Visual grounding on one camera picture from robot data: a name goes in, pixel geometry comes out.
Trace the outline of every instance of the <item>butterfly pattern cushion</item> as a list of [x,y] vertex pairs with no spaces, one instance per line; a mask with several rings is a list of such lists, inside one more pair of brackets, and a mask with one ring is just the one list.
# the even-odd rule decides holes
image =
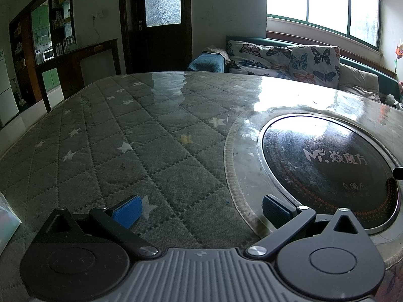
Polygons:
[[320,45],[292,45],[289,73],[293,80],[337,88],[340,78],[340,49]]
[[248,42],[229,41],[230,73],[292,79],[289,73],[291,50]]

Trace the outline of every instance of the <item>induction cooktop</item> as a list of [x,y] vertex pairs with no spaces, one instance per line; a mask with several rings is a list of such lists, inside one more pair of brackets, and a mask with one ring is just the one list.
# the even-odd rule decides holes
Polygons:
[[331,214],[350,208],[369,234],[398,212],[392,160],[359,129],[331,118],[294,114],[272,119],[259,144],[267,174],[295,205]]

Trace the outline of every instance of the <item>doorway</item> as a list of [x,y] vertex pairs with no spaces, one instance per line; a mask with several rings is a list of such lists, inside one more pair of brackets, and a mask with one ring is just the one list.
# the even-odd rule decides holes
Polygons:
[[119,0],[127,72],[184,71],[192,60],[191,0]]

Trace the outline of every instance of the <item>gray ribbed panel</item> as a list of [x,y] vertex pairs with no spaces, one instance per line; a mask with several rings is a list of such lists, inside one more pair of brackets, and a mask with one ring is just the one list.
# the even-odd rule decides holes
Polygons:
[[235,249],[168,250],[162,258],[136,264],[107,296],[94,302],[303,302],[287,291],[261,261]]

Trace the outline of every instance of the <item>stuffed toy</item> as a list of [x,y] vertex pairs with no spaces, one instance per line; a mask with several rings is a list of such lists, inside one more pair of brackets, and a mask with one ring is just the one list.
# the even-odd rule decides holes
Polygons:
[[403,111],[403,105],[396,101],[394,98],[393,94],[388,94],[385,99],[385,104],[390,105],[391,107],[395,107],[396,109],[399,109]]

